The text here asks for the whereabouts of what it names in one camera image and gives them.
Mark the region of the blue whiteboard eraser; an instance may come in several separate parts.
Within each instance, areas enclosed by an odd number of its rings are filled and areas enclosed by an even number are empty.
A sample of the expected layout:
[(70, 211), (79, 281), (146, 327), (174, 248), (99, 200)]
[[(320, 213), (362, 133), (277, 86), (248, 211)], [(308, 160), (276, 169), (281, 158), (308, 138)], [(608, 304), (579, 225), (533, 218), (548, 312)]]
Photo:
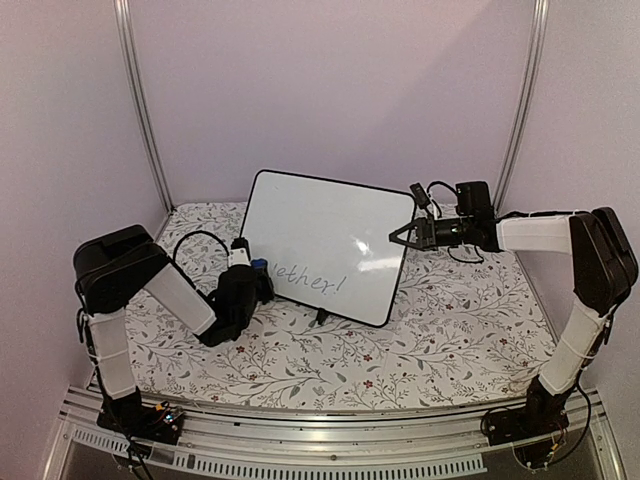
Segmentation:
[(270, 279), (268, 272), (268, 261), (264, 258), (256, 258), (251, 260), (251, 267), (256, 272), (257, 278), (268, 281)]

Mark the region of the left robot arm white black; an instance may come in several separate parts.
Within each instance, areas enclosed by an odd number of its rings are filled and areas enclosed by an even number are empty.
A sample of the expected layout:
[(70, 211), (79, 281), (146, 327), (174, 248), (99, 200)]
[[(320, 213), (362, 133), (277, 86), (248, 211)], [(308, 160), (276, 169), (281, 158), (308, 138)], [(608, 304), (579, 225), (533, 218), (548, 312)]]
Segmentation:
[(133, 297), (146, 292), (208, 347), (238, 339), (257, 305), (274, 299), (268, 263), (251, 257), (245, 238), (223, 251), (227, 267), (209, 294), (141, 225), (90, 240), (74, 253), (81, 331), (97, 368), (104, 408), (126, 433), (141, 433), (149, 423), (129, 360), (125, 317)]

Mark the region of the small black-framed whiteboard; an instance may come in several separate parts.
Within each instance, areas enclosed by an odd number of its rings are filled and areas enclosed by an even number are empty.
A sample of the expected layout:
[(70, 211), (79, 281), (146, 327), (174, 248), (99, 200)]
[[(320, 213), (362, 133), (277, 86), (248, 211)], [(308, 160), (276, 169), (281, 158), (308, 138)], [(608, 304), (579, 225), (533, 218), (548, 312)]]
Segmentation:
[(241, 235), (267, 260), (277, 296), (381, 328), (406, 254), (389, 235), (415, 211), (407, 193), (264, 169)]

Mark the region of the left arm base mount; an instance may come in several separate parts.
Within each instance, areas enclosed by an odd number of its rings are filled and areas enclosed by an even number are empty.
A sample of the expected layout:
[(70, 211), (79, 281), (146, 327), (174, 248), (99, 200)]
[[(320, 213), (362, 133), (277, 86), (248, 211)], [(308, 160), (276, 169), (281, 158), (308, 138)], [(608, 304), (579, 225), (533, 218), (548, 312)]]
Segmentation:
[(177, 445), (184, 425), (184, 410), (163, 401), (145, 406), (139, 390), (119, 399), (103, 398), (97, 425), (126, 437)]

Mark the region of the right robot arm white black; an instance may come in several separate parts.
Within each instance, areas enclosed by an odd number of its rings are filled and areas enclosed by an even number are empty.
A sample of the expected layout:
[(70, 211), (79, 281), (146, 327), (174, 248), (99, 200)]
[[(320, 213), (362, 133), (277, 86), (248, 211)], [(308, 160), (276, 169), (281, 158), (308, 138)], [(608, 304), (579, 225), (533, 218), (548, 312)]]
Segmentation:
[(517, 427), (537, 436), (555, 420), (580, 375), (607, 343), (619, 306), (630, 296), (639, 266), (610, 207), (591, 211), (514, 212), (499, 217), (484, 181), (458, 183), (456, 215), (426, 213), (389, 235), (392, 243), (420, 251), (471, 245), (486, 253), (552, 252), (572, 259), (575, 299), (551, 359), (527, 390)]

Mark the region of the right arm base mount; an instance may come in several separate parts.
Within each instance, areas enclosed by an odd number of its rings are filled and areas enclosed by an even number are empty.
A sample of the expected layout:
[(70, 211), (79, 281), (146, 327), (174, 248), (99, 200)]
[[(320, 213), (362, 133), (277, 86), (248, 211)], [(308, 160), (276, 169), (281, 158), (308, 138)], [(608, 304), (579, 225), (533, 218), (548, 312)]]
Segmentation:
[(569, 426), (565, 405), (573, 390), (570, 387), (562, 394), (552, 395), (535, 378), (527, 389), (522, 407), (488, 410), (481, 419), (480, 431), (491, 446), (545, 436), (545, 440), (516, 447), (514, 455), (524, 467), (546, 467), (559, 448), (559, 441), (551, 440), (550, 435), (554, 432), (562, 434)]

